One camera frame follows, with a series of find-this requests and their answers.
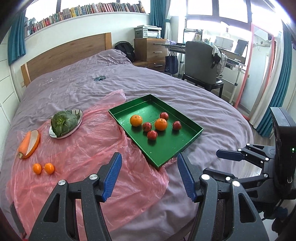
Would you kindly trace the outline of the red apple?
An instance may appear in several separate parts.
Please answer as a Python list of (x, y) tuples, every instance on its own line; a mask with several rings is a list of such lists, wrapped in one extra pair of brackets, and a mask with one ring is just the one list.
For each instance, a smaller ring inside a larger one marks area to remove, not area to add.
[(160, 113), (159, 117), (167, 121), (169, 119), (169, 114), (167, 112), (162, 112)]
[(145, 122), (142, 124), (142, 130), (146, 133), (152, 130), (152, 124), (150, 122)]
[(155, 141), (158, 137), (158, 133), (155, 130), (151, 130), (147, 133), (147, 138), (150, 141)]
[(179, 131), (179, 130), (182, 128), (181, 122), (180, 122), (180, 121), (175, 121), (175, 122), (172, 124), (172, 128), (173, 128), (173, 130), (175, 130), (175, 131)]

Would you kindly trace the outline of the right teal curtain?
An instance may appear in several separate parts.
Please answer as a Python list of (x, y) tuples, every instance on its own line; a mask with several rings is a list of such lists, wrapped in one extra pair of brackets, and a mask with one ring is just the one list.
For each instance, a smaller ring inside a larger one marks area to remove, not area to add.
[(170, 0), (151, 0), (151, 25), (162, 28), (161, 37), (171, 39)]

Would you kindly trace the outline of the desk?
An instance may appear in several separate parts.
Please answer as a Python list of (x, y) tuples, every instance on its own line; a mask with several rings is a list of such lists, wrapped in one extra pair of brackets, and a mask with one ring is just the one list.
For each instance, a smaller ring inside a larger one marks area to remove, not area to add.
[[(171, 44), (162, 44), (163, 46), (165, 46), (165, 48), (168, 49), (168, 51), (170, 52), (174, 52), (174, 53), (178, 53), (178, 54), (183, 54), (185, 56), (186, 54), (186, 46), (184, 43), (177, 43), (175, 45), (171, 45)], [(245, 66), (245, 58), (235, 54), (231, 51), (228, 51), (226, 49), (223, 48), (219, 48), (221, 50), (222, 53), (224, 53), (227, 56), (227, 62), (225, 67), (232, 70), (232, 71), (236, 71), (236, 78), (235, 80), (229, 80), (229, 79), (225, 79), (224, 77), (220, 77), (223, 81), (231, 84), (233, 86), (232, 92), (231, 92), (231, 96), (229, 97), (229, 103), (230, 104), (234, 104), (234, 96), (236, 95), (236, 90), (238, 88), (239, 85), (239, 81), (240, 81), (240, 77), (242, 75), (242, 73), (245, 73), (245, 71), (243, 71), (243, 67)]]

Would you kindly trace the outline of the white enamel plate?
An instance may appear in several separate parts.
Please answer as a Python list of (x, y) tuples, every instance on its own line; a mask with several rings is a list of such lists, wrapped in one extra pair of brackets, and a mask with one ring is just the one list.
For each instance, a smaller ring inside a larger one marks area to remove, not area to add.
[(79, 128), (82, 120), (81, 109), (61, 110), (51, 118), (49, 136), (56, 139), (66, 138)]

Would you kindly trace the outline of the white sliding wardrobe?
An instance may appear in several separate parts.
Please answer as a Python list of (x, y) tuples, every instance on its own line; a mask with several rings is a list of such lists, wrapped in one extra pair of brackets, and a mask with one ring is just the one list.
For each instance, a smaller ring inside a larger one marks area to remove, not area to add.
[(4, 43), (1, 43), (0, 68), (1, 131), (6, 132), (10, 128), (20, 101), (16, 94), (8, 64), (8, 45)]

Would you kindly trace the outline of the large orange front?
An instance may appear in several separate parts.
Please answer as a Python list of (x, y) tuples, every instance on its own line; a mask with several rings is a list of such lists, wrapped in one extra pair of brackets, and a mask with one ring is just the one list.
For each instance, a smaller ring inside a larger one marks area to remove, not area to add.
[(140, 115), (132, 115), (130, 117), (130, 124), (134, 127), (138, 127), (142, 125), (142, 117)]

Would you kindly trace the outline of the teal curtain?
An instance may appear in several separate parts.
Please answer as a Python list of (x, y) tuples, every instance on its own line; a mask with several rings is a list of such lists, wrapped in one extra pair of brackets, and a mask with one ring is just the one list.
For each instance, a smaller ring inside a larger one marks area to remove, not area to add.
[(8, 64), (12, 65), (26, 54), (25, 47), (25, 16), (26, 10), (18, 14), (12, 24), (8, 39)]
[(162, 28), (161, 37), (171, 39), (170, 0), (151, 0), (151, 25)]

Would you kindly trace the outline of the grey office chair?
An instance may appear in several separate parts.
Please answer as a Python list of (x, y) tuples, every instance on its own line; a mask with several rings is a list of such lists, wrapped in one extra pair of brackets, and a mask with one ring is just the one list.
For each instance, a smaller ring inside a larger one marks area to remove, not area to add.
[(182, 80), (188, 80), (209, 92), (219, 89), (219, 97), (222, 97), (224, 82), (221, 77), (227, 60), (227, 56), (216, 46), (203, 41), (187, 41)]

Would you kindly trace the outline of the wooden drawer chest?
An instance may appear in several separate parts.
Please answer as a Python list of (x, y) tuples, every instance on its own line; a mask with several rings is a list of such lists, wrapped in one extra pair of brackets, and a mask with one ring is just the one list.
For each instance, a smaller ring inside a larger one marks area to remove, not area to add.
[(158, 72), (165, 72), (168, 50), (164, 46), (166, 39), (135, 38), (134, 52), (137, 61), (145, 62), (145, 66)]

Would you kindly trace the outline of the green rectangular tray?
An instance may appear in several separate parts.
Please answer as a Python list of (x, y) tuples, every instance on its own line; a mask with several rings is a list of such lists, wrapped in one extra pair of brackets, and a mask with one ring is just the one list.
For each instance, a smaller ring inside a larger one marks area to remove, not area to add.
[[(203, 132), (200, 125), (151, 94), (111, 108), (109, 113), (155, 168), (184, 151)], [(152, 130), (158, 133), (156, 140), (148, 139), (142, 125), (132, 126), (133, 115), (152, 125)]]

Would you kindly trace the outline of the dark blue tote bag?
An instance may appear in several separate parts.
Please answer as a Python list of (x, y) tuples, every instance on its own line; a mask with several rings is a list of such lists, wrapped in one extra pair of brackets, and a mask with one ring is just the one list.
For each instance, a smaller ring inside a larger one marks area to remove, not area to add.
[(170, 52), (168, 56), (165, 57), (165, 72), (174, 75), (178, 73), (178, 58), (175, 52)]

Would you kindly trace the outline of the small dark object on bed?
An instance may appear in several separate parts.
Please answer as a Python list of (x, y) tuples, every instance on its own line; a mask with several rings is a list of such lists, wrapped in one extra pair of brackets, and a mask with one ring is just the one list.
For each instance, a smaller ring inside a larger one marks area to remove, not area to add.
[(106, 79), (106, 76), (99, 76), (99, 77), (95, 77), (94, 81), (102, 81), (102, 80), (105, 80), (105, 79)]

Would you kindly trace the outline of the wooden headboard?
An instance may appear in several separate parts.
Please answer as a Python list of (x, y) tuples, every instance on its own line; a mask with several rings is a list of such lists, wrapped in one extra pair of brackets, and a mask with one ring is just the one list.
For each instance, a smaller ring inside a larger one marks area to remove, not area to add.
[(112, 48), (111, 33), (92, 35), (64, 43), (36, 56), (21, 66), (25, 86), (39, 76), (61, 69)]

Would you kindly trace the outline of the pink vertical pole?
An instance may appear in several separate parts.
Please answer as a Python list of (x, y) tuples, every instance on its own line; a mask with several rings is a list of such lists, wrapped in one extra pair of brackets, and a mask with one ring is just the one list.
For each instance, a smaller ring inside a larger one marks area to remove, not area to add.
[(251, 23), (251, 40), (250, 40), (250, 42), (248, 44), (247, 60), (245, 61), (246, 69), (245, 69), (243, 82), (241, 84), (241, 88), (239, 90), (238, 97), (237, 97), (236, 102), (234, 104), (234, 108), (236, 108), (236, 109), (238, 109), (238, 105), (240, 103), (240, 100), (241, 100), (241, 97), (242, 97), (242, 94), (243, 94), (243, 90), (245, 88), (246, 81), (247, 81), (247, 78), (248, 78), (247, 76), (248, 76), (248, 72), (249, 72), (249, 69), (250, 69), (250, 63), (251, 63), (252, 52), (253, 52), (253, 41), (254, 41), (254, 24)]

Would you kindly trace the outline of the green leafy cabbage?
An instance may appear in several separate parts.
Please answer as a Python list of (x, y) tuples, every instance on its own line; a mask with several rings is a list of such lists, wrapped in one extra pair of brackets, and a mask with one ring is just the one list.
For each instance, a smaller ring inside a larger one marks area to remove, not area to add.
[(69, 110), (59, 111), (51, 118), (54, 134), (59, 138), (71, 132), (78, 125), (79, 114)]

